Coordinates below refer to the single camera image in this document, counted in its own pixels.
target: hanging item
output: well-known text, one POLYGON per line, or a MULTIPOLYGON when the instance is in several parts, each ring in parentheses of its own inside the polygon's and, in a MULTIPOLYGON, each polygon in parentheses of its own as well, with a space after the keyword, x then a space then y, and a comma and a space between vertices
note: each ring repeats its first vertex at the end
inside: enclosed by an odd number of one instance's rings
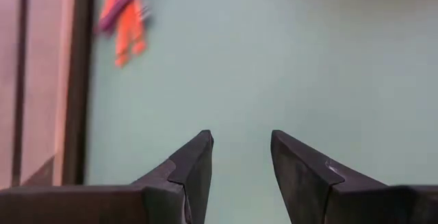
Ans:
POLYGON ((142 6, 140 0, 105 0, 97 31, 112 34, 116 29, 116 66, 128 62, 130 47, 136 55, 147 48, 143 20, 148 16, 148 1, 142 6))

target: light blue wall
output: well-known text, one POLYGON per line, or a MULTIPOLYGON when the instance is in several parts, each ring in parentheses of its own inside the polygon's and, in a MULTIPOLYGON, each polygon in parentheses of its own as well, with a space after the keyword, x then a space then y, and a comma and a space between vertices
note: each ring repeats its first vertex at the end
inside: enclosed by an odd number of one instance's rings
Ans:
POLYGON ((272 129, 389 184, 438 184, 438 0, 153 3, 141 58, 119 70, 114 39, 95 42, 89 184, 131 182, 201 129, 207 224, 289 223, 272 129))

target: orange object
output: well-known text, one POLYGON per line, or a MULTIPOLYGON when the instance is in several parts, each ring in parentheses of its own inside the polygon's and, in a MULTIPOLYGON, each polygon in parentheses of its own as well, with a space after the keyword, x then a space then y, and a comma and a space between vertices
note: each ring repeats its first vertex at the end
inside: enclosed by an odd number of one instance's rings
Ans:
MULTIPOLYGON (((116 0, 105 0, 101 18, 112 8, 116 0)), ((144 28, 140 18, 141 5, 139 0, 133 0, 127 4, 116 23, 116 66, 123 67, 129 61, 129 46, 132 43, 132 51, 138 55, 147 45, 144 40, 144 28)))

